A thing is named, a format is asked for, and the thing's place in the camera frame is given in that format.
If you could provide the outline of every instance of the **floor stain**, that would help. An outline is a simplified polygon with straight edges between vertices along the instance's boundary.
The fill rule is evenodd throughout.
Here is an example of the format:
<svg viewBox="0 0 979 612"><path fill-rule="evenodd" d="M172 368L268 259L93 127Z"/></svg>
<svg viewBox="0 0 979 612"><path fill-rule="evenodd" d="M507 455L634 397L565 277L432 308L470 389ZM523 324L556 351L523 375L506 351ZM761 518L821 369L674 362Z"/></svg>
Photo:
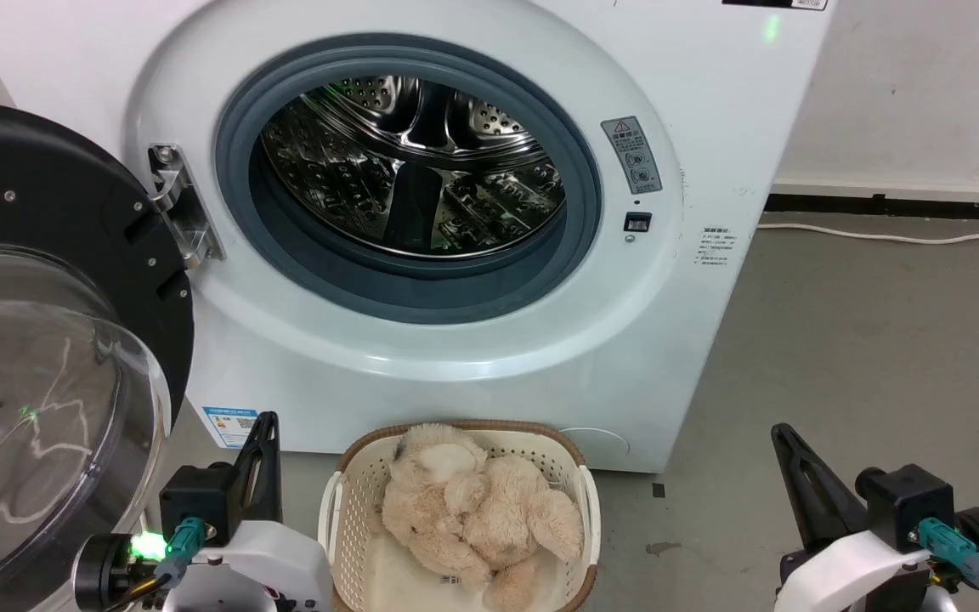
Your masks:
<svg viewBox="0 0 979 612"><path fill-rule="evenodd" d="M653 542L644 547L644 552L655 554L656 557L659 557L660 553L667 553L667 551L676 549L676 547L682 547L682 542Z"/></svg>

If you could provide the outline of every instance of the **teddy bear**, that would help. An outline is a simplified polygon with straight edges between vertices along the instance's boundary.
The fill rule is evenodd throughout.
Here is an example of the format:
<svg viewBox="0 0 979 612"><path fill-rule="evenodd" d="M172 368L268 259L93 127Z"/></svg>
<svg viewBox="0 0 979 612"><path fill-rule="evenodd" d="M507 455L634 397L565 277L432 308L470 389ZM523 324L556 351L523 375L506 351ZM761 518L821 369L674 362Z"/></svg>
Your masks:
<svg viewBox="0 0 979 612"><path fill-rule="evenodd" d="M384 527L400 545L429 570L457 576L470 592L485 588L492 573L462 540L462 522L445 497L450 484L462 485L464 496L481 496L479 481L469 479L482 473L485 463L486 450L455 427L411 427L396 446L381 506Z"/></svg>
<svg viewBox="0 0 979 612"><path fill-rule="evenodd" d="M483 593L486 608L522 612L531 607L540 546L562 561L583 553L579 508L566 493L552 489L527 458L490 458L484 470L453 473L445 503L462 519L462 539L496 572Z"/></svg>

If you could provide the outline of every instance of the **door hinge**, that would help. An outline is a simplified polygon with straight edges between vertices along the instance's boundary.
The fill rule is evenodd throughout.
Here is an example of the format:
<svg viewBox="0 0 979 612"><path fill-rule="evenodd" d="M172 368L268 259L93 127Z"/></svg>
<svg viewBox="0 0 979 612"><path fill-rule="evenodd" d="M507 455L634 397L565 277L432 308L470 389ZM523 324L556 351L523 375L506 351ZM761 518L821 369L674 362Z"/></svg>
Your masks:
<svg viewBox="0 0 979 612"><path fill-rule="evenodd" d="M184 266L193 269L203 259L225 259L206 207L195 191L183 152L175 144L153 144L149 162L156 189L150 201L172 230L176 247L184 256Z"/></svg>

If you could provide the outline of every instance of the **laundry basket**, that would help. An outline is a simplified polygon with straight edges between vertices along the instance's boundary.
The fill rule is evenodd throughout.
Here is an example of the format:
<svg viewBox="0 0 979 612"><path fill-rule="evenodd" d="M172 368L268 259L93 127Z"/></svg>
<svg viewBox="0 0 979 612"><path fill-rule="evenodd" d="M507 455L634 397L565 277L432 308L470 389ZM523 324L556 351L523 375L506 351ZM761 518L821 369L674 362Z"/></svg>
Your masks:
<svg viewBox="0 0 979 612"><path fill-rule="evenodd" d="M490 457L529 458L580 507L584 552L563 562L541 551L539 593L529 612L572 612L595 584L599 559L599 497L584 458L566 435L528 422L465 421ZM410 426L377 429L354 442L323 493L319 540L334 576L335 609L341 612L483 612L481 593L467 592L451 576L425 569L383 528L380 506L395 446Z"/></svg>

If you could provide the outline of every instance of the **gray floor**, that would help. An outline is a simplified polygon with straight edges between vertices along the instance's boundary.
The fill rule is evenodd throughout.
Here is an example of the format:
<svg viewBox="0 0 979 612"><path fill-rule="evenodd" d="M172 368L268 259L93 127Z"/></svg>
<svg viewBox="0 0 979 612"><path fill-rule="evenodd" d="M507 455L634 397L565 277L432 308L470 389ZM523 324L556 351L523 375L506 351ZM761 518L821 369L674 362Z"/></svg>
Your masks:
<svg viewBox="0 0 979 612"><path fill-rule="evenodd" d="M871 233L979 232L979 222L794 217ZM979 505L979 241L761 232L667 470L597 476L605 541L586 609L772 609L778 558L799 545L769 442L776 422L793 423L850 483L873 464L917 462L954 485L959 507ZM193 417L174 442L170 466L232 454ZM286 522L314 535L337 457L283 462ZM959 601L979 610L979 595Z"/></svg>

